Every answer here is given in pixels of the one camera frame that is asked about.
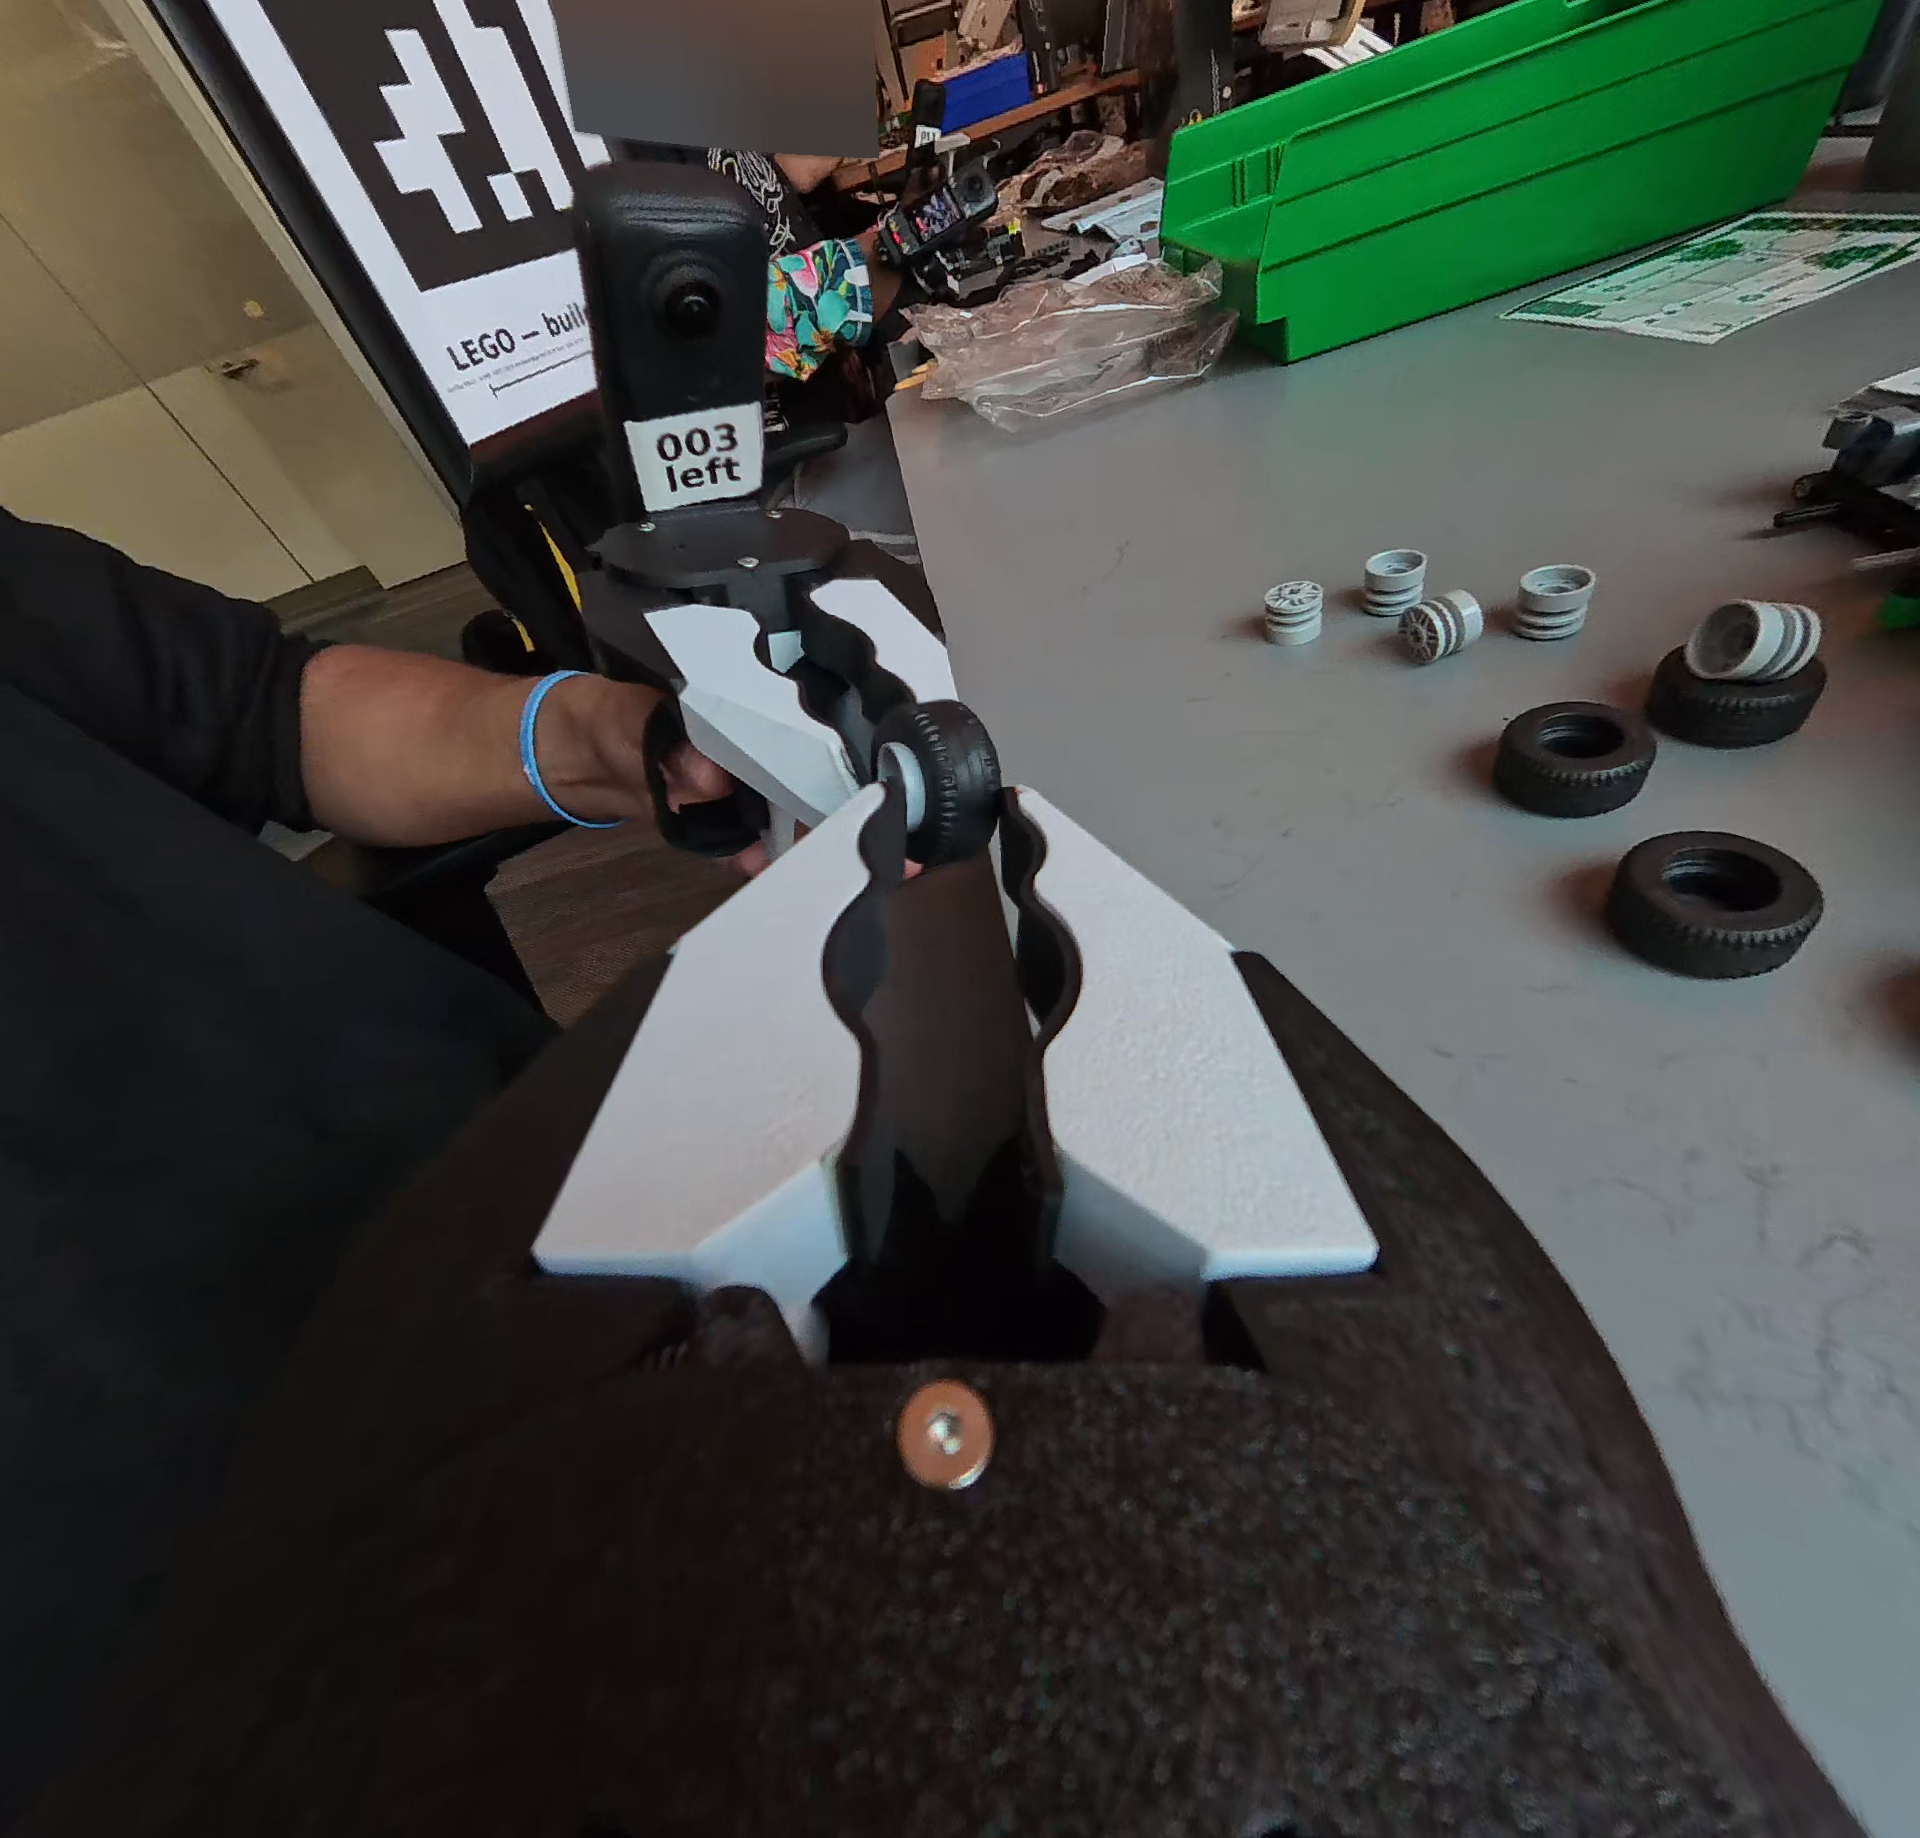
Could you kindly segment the small black lego wheel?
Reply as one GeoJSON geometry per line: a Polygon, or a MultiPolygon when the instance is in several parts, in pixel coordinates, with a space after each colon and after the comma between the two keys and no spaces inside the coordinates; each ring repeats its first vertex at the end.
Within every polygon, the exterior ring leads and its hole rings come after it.
{"type": "Polygon", "coordinates": [[[955,698],[902,702],[877,725],[877,771],[908,795],[906,857],[934,871],[981,856],[1000,816],[1004,775],[989,727],[955,698]]]}

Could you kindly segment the person's left hand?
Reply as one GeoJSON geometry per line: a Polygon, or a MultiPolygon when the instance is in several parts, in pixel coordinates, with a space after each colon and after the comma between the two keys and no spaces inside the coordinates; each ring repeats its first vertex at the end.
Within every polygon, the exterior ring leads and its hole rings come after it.
{"type": "Polygon", "coordinates": [[[744,876],[768,871],[766,818],[750,818],[758,797],[691,746],[674,696],[639,682],[573,679],[542,708],[537,742],[545,780],[571,813],[652,816],[668,844],[744,876]]]}

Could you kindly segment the person's left forearm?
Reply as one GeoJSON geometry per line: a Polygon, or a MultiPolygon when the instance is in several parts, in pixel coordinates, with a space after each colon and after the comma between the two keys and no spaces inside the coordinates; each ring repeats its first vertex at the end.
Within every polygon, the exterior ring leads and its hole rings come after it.
{"type": "Polygon", "coordinates": [[[320,649],[300,675],[300,780],[316,828],[409,848],[549,818],[522,768],[528,691],[434,656],[320,649]]]}

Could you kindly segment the green plastic bin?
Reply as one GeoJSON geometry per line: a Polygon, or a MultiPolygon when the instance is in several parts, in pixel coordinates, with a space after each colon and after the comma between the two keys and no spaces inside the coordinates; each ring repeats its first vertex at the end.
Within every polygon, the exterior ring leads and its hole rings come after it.
{"type": "Polygon", "coordinates": [[[1305,363],[1764,210],[1884,3],[1510,3],[1179,129],[1162,259],[1305,363]]]}

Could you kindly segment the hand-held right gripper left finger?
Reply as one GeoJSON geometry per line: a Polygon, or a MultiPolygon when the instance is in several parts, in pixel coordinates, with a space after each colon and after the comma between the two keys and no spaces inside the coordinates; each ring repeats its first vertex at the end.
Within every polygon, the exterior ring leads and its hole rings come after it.
{"type": "Polygon", "coordinates": [[[896,783],[858,791],[677,943],[532,1244],[545,1275],[754,1287],[804,1361],[828,1356],[905,811],[896,783]]]}

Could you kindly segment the pile of black lego pieces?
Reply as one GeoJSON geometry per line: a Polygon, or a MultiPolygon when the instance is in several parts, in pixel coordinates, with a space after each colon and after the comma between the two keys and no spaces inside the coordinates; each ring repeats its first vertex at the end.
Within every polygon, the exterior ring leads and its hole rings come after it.
{"type": "Polygon", "coordinates": [[[1039,243],[1042,276],[1097,281],[1159,261],[1162,196],[1089,204],[1074,216],[1029,218],[1023,233],[1039,243]]]}

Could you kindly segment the tall dark cardboard box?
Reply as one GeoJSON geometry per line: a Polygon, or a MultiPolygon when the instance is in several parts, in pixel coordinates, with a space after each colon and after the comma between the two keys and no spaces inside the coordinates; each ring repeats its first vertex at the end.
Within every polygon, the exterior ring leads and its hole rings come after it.
{"type": "Polygon", "coordinates": [[[1165,139],[1233,104],[1234,0],[1125,0],[1125,63],[1140,75],[1140,129],[1165,139]]]}

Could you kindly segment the clear plastic bag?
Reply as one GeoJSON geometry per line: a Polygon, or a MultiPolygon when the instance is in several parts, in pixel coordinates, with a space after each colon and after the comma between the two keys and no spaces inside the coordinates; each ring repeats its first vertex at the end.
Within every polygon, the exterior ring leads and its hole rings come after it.
{"type": "Polygon", "coordinates": [[[1013,285],[963,310],[918,306],[921,394],[1007,432],[1203,381],[1239,330],[1220,264],[1111,259],[1074,279],[1013,285]]]}

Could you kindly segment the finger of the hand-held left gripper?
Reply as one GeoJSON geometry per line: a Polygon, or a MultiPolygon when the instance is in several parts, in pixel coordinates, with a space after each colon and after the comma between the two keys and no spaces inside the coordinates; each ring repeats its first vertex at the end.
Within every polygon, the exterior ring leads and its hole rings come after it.
{"type": "Polygon", "coordinates": [[[739,606],[662,606],[645,612],[676,670],[676,698],[691,746],[766,805],[766,832],[810,829],[875,785],[852,750],[802,698],[791,669],[804,660],[800,630],[766,635],[739,606]]]}
{"type": "Polygon", "coordinates": [[[945,640],[877,579],[798,588],[791,679],[804,711],[828,725],[851,763],[875,761],[877,732],[897,710],[952,698],[945,640]]]}

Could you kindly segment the green sticker sheet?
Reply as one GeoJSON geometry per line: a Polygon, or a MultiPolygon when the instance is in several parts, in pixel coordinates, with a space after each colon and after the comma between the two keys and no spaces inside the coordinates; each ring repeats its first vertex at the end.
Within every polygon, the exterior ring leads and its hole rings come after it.
{"type": "Polygon", "coordinates": [[[1915,259],[1913,213],[1777,210],[1550,289],[1504,320],[1710,348],[1915,259]]]}

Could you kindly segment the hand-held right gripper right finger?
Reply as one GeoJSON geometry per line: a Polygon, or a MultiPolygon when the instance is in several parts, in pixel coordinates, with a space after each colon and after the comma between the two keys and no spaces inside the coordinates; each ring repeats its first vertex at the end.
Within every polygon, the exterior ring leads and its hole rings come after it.
{"type": "Polygon", "coordinates": [[[997,844],[1044,1254],[1089,1287],[1370,1273],[1250,955],[1034,788],[1006,788],[997,844]]]}

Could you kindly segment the black lego tire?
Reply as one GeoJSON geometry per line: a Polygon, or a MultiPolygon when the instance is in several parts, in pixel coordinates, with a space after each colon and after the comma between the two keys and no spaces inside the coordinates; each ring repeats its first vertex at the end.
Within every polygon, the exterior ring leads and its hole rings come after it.
{"type": "Polygon", "coordinates": [[[1504,725],[1491,786],[1524,813],[1584,818],[1616,813],[1649,783],[1656,738],[1617,705],[1557,698],[1504,725]]]}
{"type": "Polygon", "coordinates": [[[1689,829],[1635,844],[1616,866],[1602,918],[1637,961],[1680,979],[1755,979],[1811,938],[1826,901],[1785,851],[1689,829]]]}
{"type": "Polygon", "coordinates": [[[1782,742],[1811,718],[1829,685],[1822,657],[1775,679],[1695,675],[1679,647],[1650,677],[1645,718],[1670,739],[1713,750],[1747,750],[1782,742]]]}

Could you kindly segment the blue wristband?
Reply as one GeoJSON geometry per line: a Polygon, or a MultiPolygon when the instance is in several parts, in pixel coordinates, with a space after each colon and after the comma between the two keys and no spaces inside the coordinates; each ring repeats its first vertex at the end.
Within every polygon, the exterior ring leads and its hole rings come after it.
{"type": "Polygon", "coordinates": [[[542,765],[541,765],[537,727],[541,727],[542,708],[554,696],[554,692],[559,691],[564,683],[569,683],[573,679],[586,679],[586,677],[590,677],[590,672],[584,672],[578,669],[550,670],[546,675],[537,677],[528,687],[522,705],[521,705],[521,714],[519,714],[519,725],[517,725],[517,753],[519,753],[521,773],[522,773],[528,788],[541,799],[542,808],[556,820],[559,820],[562,824],[573,828],[573,829],[610,832],[610,829],[624,828],[629,822],[629,818],[588,818],[588,816],[571,813],[550,793],[550,788],[545,780],[545,773],[542,773],[542,765]]]}

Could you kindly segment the black white marker sign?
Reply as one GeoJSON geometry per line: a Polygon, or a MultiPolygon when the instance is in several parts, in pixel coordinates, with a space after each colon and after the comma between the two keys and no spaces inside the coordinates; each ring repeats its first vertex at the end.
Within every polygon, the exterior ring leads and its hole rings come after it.
{"type": "Polygon", "coordinates": [[[590,427],[550,0],[142,0],[452,489],[590,427]]]}

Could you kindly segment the lego truck chassis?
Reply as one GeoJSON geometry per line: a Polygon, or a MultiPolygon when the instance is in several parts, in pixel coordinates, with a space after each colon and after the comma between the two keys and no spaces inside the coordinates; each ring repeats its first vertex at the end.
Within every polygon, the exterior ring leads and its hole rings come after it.
{"type": "Polygon", "coordinates": [[[1775,531],[1836,526],[1872,548],[1859,575],[1885,586],[1877,624],[1917,630],[1917,368],[1904,368],[1839,401],[1822,435],[1831,460],[1794,480],[1775,531]]]}

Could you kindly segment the wooden background desk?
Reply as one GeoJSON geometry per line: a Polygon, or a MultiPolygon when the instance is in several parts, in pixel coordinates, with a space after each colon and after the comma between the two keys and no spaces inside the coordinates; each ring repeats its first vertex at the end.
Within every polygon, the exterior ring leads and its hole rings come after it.
{"type": "MultiPolygon", "coordinates": [[[[944,148],[955,148],[953,142],[957,142],[961,145],[995,144],[1004,138],[1024,130],[1029,125],[1067,118],[1074,111],[1080,111],[1082,108],[1109,97],[1119,97],[1127,105],[1137,105],[1140,90],[1143,77],[1137,70],[1121,70],[1115,75],[1080,75],[1074,83],[1046,93],[1044,97],[1037,97],[1016,110],[974,122],[953,133],[940,133],[937,135],[937,142],[944,142],[944,148]]],[[[829,174],[828,185],[839,194],[877,188],[902,178],[912,160],[916,154],[905,145],[887,151],[873,160],[843,160],[829,174]]]]}

